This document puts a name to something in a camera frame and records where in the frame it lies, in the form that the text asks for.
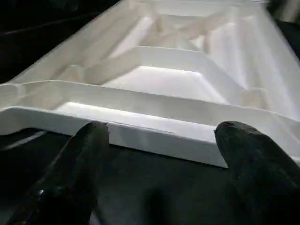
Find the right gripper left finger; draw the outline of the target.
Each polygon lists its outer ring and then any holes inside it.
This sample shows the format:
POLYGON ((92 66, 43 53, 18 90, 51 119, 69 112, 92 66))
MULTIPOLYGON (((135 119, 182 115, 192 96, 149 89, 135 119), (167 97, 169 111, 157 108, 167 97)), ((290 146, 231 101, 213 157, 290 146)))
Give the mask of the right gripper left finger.
POLYGON ((85 124, 29 189, 7 224, 88 225, 94 214, 101 225, 106 225, 98 205, 97 185, 100 161, 108 152, 107 124, 85 124))

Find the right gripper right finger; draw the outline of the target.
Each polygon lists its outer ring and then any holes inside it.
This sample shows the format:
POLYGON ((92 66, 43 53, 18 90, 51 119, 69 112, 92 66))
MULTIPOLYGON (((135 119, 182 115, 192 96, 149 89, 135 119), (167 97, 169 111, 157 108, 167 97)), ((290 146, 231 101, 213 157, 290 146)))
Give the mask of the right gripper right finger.
POLYGON ((300 168, 269 136, 238 121, 214 131, 232 181, 256 225, 300 223, 300 168))

